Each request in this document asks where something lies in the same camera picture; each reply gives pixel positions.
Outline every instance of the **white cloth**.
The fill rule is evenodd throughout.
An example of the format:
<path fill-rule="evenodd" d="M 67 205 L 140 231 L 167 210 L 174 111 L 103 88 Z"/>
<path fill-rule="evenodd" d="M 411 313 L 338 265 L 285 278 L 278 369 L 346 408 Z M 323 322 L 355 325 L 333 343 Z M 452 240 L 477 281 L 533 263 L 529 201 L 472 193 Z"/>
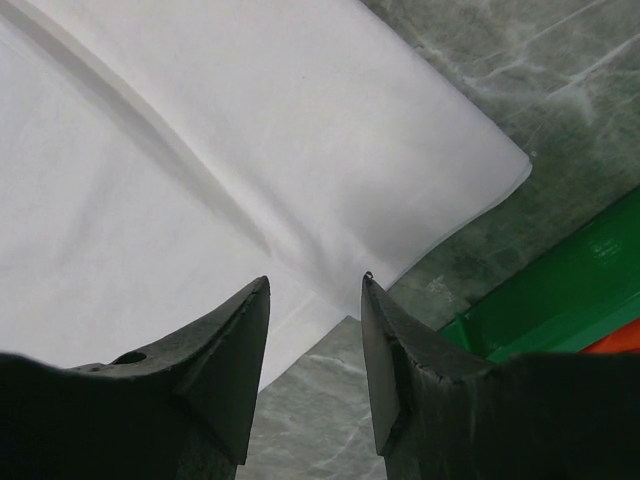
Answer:
<path fill-rule="evenodd" d="M 262 386 L 528 175 L 357 0 L 0 0 L 0 349 L 108 362 L 272 282 Z"/>

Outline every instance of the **fabric fold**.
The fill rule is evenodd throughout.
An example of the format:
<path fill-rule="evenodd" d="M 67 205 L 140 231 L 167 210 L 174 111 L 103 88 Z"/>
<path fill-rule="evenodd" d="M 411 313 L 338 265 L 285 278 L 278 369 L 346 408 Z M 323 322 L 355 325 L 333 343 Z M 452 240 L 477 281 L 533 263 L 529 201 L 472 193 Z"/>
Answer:
<path fill-rule="evenodd" d="M 2 121 L 36 138 L 0 145 L 0 220 L 21 224 L 0 244 L 0 347 L 45 361 L 82 363 L 92 332 L 117 356 L 267 274 L 271 381 L 358 315 L 364 271 L 389 286 L 530 171 L 356 0 L 0 0 L 0 15 Z M 16 245 L 46 231 L 28 278 Z M 43 347 L 36 325 L 86 336 Z"/>

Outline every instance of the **green plastic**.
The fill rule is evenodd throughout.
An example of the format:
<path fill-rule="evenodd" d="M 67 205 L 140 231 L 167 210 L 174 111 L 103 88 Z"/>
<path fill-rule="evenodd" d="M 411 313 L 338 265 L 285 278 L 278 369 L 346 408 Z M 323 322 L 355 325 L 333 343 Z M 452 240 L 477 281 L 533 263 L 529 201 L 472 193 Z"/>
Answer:
<path fill-rule="evenodd" d="M 500 362 L 575 352 L 640 317 L 640 189 L 458 315 L 441 330 Z"/>

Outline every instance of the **white paper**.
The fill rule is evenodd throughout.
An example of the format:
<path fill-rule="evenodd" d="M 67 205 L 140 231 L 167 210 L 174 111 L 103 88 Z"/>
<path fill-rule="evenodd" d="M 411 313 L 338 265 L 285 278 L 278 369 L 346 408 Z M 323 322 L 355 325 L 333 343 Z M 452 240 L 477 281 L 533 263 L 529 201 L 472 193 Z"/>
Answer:
<path fill-rule="evenodd" d="M 272 282 L 261 385 L 526 156 L 356 0 L 0 0 L 0 349 L 108 362 Z"/>

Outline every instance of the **green tray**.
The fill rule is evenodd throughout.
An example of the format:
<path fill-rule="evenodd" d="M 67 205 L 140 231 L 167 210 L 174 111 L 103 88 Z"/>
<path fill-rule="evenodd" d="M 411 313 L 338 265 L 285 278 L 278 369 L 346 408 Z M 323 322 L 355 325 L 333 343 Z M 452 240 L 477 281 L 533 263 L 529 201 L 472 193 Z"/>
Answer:
<path fill-rule="evenodd" d="M 441 330 L 500 362 L 575 352 L 640 317 L 640 188 Z"/>

